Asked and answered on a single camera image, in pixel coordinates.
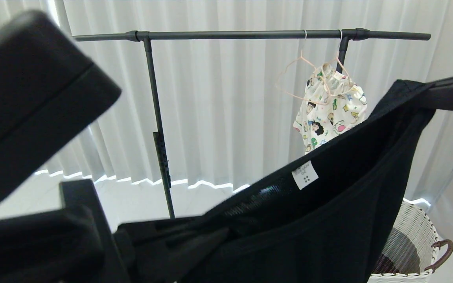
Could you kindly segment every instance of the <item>care label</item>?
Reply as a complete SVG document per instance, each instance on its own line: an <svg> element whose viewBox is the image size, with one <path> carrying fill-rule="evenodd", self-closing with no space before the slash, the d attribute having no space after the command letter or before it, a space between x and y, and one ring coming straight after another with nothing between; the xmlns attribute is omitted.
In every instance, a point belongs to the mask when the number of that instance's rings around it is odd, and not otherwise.
<svg viewBox="0 0 453 283"><path fill-rule="evenodd" d="M293 174L293 179L295 179L295 183L300 190L318 178L318 174L310 160L291 172L291 174Z"/></svg>

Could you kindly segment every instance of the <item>brown basket handle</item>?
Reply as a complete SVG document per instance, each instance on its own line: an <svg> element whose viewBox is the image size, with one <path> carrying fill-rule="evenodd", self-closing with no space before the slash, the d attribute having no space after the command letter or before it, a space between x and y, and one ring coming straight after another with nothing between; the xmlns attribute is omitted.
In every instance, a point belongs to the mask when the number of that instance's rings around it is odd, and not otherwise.
<svg viewBox="0 0 453 283"><path fill-rule="evenodd" d="M445 251L444 255L439 260L437 260L433 265L429 265L428 267L426 267L424 269L424 271L426 271L428 269L433 269L433 272L435 272L435 270L437 268L439 268L442 264L444 264L446 262L446 260L450 257L450 255L453 252L453 242L451 240L447 239L447 240L438 241L438 242L434 243L432 245L432 247L441 249L444 245L448 245L447 250Z"/></svg>

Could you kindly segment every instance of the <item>white curtain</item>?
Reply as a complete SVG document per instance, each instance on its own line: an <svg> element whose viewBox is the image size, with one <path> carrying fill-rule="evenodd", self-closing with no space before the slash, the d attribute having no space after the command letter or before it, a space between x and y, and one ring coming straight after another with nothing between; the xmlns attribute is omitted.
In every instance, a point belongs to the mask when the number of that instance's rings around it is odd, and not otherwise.
<svg viewBox="0 0 453 283"><path fill-rule="evenodd" d="M48 11L73 35L140 31L319 30L362 27L431 33L430 41L351 41L345 67L365 90L370 112L395 79L433 81L453 75L450 0L8 0L0 25L23 9ZM275 78L299 55L330 61L338 39L153 41L160 108L172 180L250 184L302 155L291 125L301 103ZM155 114L142 43L80 42L79 48L122 88L107 113L43 169L156 182ZM300 94L311 73L291 68L282 85ZM407 198L431 199L453 170L453 112L437 111L413 162Z"/></svg>

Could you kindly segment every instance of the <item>clothes rack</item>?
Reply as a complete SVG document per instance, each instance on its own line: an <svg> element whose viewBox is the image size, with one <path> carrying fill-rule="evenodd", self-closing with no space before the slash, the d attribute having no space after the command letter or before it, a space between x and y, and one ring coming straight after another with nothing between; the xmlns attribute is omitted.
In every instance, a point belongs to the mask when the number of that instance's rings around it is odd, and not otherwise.
<svg viewBox="0 0 453 283"><path fill-rule="evenodd" d="M338 59L343 64L345 54L350 40L364 40L368 38L379 39L408 39L408 40L429 40L430 34L410 32L385 32L370 31L363 28L342 29L342 30L294 30L294 31L190 31L190 32L149 32L129 31L115 34L93 34L73 36L76 41L105 41L105 40L129 40L144 43L146 61L149 71L153 107L157 120L157 131L153 133L153 140L157 150L162 184L169 210L169 217L175 218L174 207L171 198L171 176L167 160L164 130L162 127L162 115L160 114L160 103L158 101L157 80L155 77L155 66L151 40L190 40L190 39L315 39L315 38L340 38ZM337 64L336 70L342 72Z"/></svg>

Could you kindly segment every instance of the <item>white woven basket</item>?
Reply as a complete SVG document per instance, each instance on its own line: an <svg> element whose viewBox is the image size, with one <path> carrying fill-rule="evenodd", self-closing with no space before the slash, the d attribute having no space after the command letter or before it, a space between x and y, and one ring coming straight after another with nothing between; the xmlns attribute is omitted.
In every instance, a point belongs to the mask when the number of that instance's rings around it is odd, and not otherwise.
<svg viewBox="0 0 453 283"><path fill-rule="evenodd" d="M448 245L447 251L442 258L436 260L441 247L444 245ZM393 230L382 251L383 256L395 265L399 273L372 274L368 282L426 283L435 270L450 257L452 252L452 241L439 241L435 226L428 215L417 206L403 201ZM384 269L383 266L379 269L388 271L388 268Z"/></svg>

